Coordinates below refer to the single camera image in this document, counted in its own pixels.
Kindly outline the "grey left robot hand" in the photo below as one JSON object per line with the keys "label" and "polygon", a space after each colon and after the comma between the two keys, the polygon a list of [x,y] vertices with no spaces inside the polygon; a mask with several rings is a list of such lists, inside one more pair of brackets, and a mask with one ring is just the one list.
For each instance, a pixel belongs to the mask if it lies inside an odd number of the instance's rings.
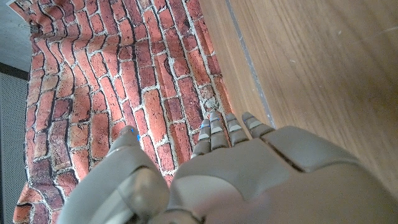
{"label": "grey left robot hand", "polygon": [[76,186],[59,223],[396,223],[397,199],[357,158],[250,113],[202,122],[170,184],[124,127]]}

